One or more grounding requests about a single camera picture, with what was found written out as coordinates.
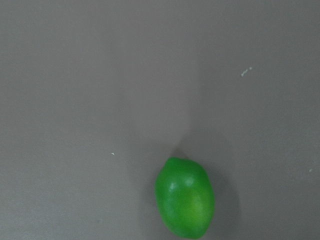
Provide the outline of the green lemon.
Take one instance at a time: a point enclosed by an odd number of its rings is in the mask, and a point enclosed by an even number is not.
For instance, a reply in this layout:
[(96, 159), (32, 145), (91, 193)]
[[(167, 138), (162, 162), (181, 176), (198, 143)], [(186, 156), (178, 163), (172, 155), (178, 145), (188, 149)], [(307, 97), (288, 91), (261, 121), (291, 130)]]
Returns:
[(199, 239), (206, 233), (215, 211), (215, 196), (199, 163), (169, 158), (155, 180), (154, 193), (160, 217), (173, 234)]

